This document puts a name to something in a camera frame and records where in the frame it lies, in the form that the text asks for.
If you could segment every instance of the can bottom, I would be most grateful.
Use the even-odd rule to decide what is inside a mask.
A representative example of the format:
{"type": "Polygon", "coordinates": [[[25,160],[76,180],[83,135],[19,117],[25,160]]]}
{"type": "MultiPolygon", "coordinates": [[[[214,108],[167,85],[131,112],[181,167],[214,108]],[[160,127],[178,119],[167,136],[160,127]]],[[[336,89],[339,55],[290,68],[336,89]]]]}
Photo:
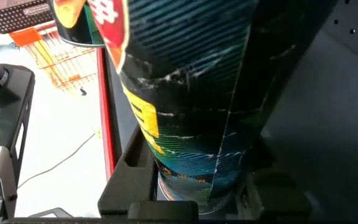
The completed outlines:
{"type": "MultiPolygon", "coordinates": [[[[184,197],[180,196],[174,190],[172,190],[169,186],[167,186],[164,183],[160,172],[158,172],[158,187],[160,187],[162,194],[169,201],[192,200],[191,198],[184,198],[184,197]]],[[[197,202],[196,200],[192,200],[192,201],[195,201],[197,203],[198,213],[200,215],[207,215],[207,214],[210,214],[210,213],[213,213],[213,212],[219,210],[220,208],[223,208],[227,204],[227,202],[229,201],[229,199],[231,197],[232,197],[232,192],[229,192],[228,194],[226,194],[223,197],[210,198],[206,202],[197,202]]]]}

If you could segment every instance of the perforated panel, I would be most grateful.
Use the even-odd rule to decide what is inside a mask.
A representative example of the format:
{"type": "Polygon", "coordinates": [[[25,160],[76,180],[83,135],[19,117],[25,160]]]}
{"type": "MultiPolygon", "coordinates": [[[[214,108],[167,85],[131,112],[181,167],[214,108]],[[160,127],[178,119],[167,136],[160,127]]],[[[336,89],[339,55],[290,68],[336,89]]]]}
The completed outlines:
{"type": "Polygon", "coordinates": [[[0,0],[0,33],[52,21],[47,0],[0,0]]]}
{"type": "Polygon", "coordinates": [[[308,196],[311,221],[358,222],[358,0],[338,1],[263,134],[308,196]]]}
{"type": "Polygon", "coordinates": [[[339,0],[324,31],[358,55],[358,0],[339,0]]]}

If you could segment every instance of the chinese character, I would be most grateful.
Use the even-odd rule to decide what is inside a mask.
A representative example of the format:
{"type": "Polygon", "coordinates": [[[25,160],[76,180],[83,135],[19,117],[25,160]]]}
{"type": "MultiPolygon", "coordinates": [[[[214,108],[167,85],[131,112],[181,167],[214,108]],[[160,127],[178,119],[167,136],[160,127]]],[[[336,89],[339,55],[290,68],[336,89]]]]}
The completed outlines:
{"type": "Polygon", "coordinates": [[[187,180],[187,174],[179,174],[179,179],[187,180]]]}
{"type": "Polygon", "coordinates": [[[112,0],[88,0],[89,6],[94,13],[94,19],[101,25],[105,21],[114,23],[118,17],[118,13],[114,10],[114,3],[112,0]]]}
{"type": "Polygon", "coordinates": [[[168,170],[166,167],[162,168],[162,170],[164,170],[164,174],[169,176],[169,178],[172,176],[171,171],[168,170]]]}
{"type": "Polygon", "coordinates": [[[205,184],[205,180],[203,179],[203,180],[196,180],[196,183],[198,183],[198,184],[205,184]]]}

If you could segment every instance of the cylindrical can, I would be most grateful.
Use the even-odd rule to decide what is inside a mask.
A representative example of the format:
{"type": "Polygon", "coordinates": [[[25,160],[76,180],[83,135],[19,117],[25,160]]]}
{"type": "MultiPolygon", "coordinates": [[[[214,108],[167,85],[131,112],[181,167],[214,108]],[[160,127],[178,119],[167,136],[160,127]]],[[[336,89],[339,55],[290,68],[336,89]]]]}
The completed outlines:
{"type": "Polygon", "coordinates": [[[88,1],[164,195],[209,213],[335,0],[88,1]]]}
{"type": "Polygon", "coordinates": [[[86,0],[49,0],[49,4],[62,40],[80,47],[104,47],[86,0]]]}

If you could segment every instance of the red metal strip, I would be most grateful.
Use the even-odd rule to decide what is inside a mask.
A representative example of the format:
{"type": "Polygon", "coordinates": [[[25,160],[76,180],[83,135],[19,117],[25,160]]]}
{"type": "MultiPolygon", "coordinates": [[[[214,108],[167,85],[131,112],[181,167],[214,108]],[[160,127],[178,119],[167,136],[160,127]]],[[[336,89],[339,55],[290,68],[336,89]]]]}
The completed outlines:
{"type": "Polygon", "coordinates": [[[100,115],[102,121],[102,135],[104,148],[104,161],[106,163],[106,176],[110,179],[116,160],[114,159],[114,148],[112,145],[112,130],[109,111],[109,100],[106,83],[106,52],[104,49],[96,49],[96,59],[98,61],[98,80],[99,80],[99,100],[100,100],[100,115]]]}

